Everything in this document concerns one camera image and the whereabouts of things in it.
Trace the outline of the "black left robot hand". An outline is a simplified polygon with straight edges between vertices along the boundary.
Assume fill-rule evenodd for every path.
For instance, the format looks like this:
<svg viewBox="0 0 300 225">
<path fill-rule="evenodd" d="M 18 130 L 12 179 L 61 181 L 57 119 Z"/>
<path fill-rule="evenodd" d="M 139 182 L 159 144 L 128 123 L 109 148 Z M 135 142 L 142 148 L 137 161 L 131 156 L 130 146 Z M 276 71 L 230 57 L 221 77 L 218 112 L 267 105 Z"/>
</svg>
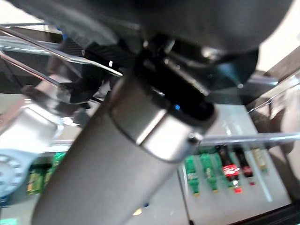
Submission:
<svg viewBox="0 0 300 225">
<path fill-rule="evenodd" d="M 14 0 L 122 69 L 40 196 L 33 225 L 122 225 L 218 117 L 210 94 L 244 84 L 290 0 Z"/>
</svg>

